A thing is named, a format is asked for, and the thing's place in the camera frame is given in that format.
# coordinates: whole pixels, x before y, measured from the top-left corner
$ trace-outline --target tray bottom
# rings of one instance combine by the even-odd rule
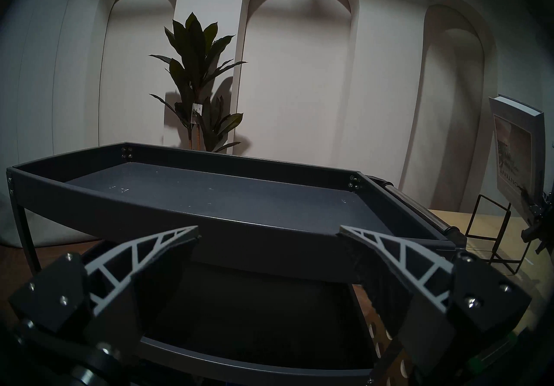
[[[191,263],[146,337],[277,367],[372,368],[371,339],[350,285]]]

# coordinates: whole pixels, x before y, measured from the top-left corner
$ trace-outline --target wooden table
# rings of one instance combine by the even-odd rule
[[[447,224],[457,226],[461,232],[467,230],[471,214],[457,212],[442,212],[432,210]],[[472,224],[471,234],[495,237],[498,234],[503,216],[476,215]],[[503,258],[521,259],[525,250],[525,243],[521,239],[521,231],[528,228],[520,217],[512,216],[508,222],[506,232],[500,243],[498,254]],[[493,241],[468,239],[468,251],[481,258],[490,258]],[[526,326],[533,329],[541,317],[546,303],[554,289],[554,267],[550,255],[543,250],[539,255],[535,253],[538,240],[533,241],[525,256],[523,264],[516,275],[513,275],[501,263],[493,263],[493,267],[502,272],[508,279],[519,285],[531,297],[531,304],[523,315],[523,318],[515,328],[515,332],[521,332]]]

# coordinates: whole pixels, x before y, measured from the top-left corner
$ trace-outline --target bolt head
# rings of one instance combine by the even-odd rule
[[[465,299],[465,303],[468,305],[469,308],[478,308],[481,306],[481,302],[474,297],[467,297]]]

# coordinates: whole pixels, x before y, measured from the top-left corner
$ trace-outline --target green component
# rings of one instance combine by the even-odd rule
[[[472,375],[482,373],[488,366],[492,365],[505,355],[517,342],[517,335],[512,331],[503,339],[497,341],[489,348],[483,350],[467,361],[467,369]]]

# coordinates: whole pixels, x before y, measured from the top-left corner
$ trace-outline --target wooden floor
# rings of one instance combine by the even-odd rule
[[[84,253],[93,247],[97,241],[86,243],[68,244],[61,246],[38,247],[37,255],[40,265],[44,268],[67,252]],[[0,319],[8,327],[12,327],[16,321],[8,298],[27,280],[31,278],[31,271],[27,265],[23,249],[16,247],[0,246]]]

